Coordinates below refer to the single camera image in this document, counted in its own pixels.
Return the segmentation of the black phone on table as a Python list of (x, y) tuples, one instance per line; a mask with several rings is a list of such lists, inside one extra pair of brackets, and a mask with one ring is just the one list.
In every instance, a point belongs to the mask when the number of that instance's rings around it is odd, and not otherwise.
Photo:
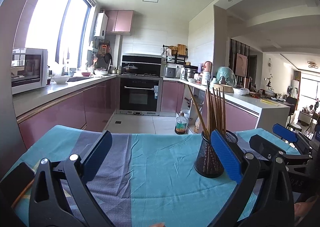
[(34, 171), (25, 162), (22, 162), (1, 181), (1, 193), (12, 208), (31, 187), (34, 178)]

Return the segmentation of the black mesh utensil holder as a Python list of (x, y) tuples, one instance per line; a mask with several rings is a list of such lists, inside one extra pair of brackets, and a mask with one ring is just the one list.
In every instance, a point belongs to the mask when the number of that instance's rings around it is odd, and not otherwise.
[(238, 138), (230, 131), (222, 135), (218, 130), (212, 131), (210, 137), (202, 133), (194, 168), (198, 174), (206, 178), (217, 178), (227, 172), (237, 182), (242, 178), (241, 161), (238, 157)]

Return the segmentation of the wooden chopstick upright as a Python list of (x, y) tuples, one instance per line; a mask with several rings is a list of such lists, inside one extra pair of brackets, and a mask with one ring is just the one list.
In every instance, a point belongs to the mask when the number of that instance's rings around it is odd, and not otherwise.
[(226, 136), (226, 111), (225, 111), (225, 91), (219, 91), (219, 104), (220, 104), (220, 122), (221, 134)]

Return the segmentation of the teal plastic bag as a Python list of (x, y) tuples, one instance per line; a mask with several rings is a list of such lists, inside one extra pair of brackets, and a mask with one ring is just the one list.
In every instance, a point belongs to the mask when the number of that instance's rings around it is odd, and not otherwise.
[(219, 67), (217, 70), (216, 79), (219, 82), (219, 84), (225, 84), (231, 87), (236, 86), (236, 76), (233, 70), (231, 70), (228, 67)]

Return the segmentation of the leaning wooden chopstick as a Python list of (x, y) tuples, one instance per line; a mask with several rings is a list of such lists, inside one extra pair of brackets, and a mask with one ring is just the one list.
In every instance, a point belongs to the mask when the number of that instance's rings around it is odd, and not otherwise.
[(197, 105), (196, 99), (195, 99), (195, 97), (194, 97), (194, 95), (193, 95), (193, 93), (192, 93), (192, 91), (191, 91), (190, 86), (187, 85), (187, 87), (188, 87), (188, 90), (189, 90), (189, 92), (190, 92), (190, 94), (191, 94), (191, 99), (192, 99), (192, 101), (193, 101), (193, 105), (195, 106), (197, 115), (198, 115), (198, 117), (199, 117), (199, 119), (200, 119), (200, 123), (201, 123), (201, 125), (202, 125), (204, 135), (205, 135), (206, 139), (209, 140), (209, 133), (208, 133), (208, 130), (207, 130), (206, 125), (205, 125), (205, 123), (204, 123), (202, 114), (200, 113), (199, 106)]

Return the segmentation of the teal striped tablecloth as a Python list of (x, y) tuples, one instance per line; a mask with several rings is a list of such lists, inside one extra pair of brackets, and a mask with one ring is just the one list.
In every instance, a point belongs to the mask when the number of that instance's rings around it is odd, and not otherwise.
[[(287, 154), (299, 152), (264, 129), (235, 132), (243, 152), (258, 134)], [(63, 161), (94, 143), (101, 133), (55, 126), (9, 169), (25, 162), (37, 170), (44, 157)], [(207, 226), (236, 187), (226, 172), (205, 178), (194, 168), (202, 137), (193, 135), (115, 134), (112, 147), (87, 186), (116, 226)]]

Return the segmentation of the pink lower cabinets left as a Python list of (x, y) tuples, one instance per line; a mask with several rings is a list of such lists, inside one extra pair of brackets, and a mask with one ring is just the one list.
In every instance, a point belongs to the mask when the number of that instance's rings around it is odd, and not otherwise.
[(116, 112), (116, 76), (73, 90), (17, 116), (25, 148), (56, 125), (101, 132)]

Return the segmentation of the pink kettle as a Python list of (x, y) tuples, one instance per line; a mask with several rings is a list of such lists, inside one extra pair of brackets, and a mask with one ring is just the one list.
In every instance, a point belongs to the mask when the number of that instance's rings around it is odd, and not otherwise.
[(202, 85), (207, 85), (208, 82), (211, 80), (211, 75), (212, 75), (212, 66), (213, 63), (210, 61), (206, 61), (203, 63), (203, 73), (202, 73)]

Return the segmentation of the oil bottle on floor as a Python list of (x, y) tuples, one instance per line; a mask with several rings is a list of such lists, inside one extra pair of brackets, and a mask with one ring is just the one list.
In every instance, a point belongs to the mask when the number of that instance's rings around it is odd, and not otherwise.
[(188, 119), (185, 117), (183, 112), (180, 112), (179, 116), (176, 118), (175, 133), (178, 135), (185, 134), (187, 125)]

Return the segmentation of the white bowl on counter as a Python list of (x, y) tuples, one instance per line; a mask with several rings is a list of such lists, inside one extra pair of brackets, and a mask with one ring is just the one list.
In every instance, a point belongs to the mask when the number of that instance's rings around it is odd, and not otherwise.
[(54, 76), (54, 77), (52, 77), (52, 80), (56, 84), (66, 84), (69, 79), (70, 79), (69, 76)]

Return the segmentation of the black built-in oven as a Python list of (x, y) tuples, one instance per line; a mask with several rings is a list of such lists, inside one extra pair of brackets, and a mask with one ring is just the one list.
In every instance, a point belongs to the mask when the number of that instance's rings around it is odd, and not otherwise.
[(117, 113), (158, 116), (160, 113), (163, 79), (160, 77), (125, 76), (119, 79)]

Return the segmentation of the white microwave oven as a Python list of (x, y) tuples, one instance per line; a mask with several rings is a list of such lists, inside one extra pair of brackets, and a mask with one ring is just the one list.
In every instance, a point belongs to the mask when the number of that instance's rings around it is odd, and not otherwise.
[(13, 49), (11, 59), (12, 94), (44, 88), (47, 85), (47, 64), (48, 51), (46, 49)]

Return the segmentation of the black range hood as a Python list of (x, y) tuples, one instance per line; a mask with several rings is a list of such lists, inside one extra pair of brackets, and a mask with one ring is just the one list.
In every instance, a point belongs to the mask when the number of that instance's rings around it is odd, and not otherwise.
[(121, 57), (121, 74), (160, 77), (163, 58), (161, 55), (124, 54)]

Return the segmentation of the white water heater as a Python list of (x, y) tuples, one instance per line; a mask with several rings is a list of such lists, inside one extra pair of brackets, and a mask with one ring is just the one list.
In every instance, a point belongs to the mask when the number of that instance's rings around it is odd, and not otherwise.
[(95, 29), (93, 36), (99, 40), (104, 40), (106, 27), (107, 27), (108, 17), (105, 13), (98, 13), (95, 22)]

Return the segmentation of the black wall shelf rack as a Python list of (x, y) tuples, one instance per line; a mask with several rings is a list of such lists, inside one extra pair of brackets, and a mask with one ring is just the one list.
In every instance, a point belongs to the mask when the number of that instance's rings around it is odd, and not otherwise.
[(162, 57), (167, 63), (185, 65), (188, 58), (188, 49), (186, 45), (178, 44), (177, 46), (162, 45)]

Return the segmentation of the pink wall cabinet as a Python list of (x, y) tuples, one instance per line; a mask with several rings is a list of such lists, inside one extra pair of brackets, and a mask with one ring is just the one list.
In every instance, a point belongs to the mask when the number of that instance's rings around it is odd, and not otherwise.
[(110, 10), (105, 14), (108, 17), (106, 33), (130, 35), (132, 28), (133, 10)]

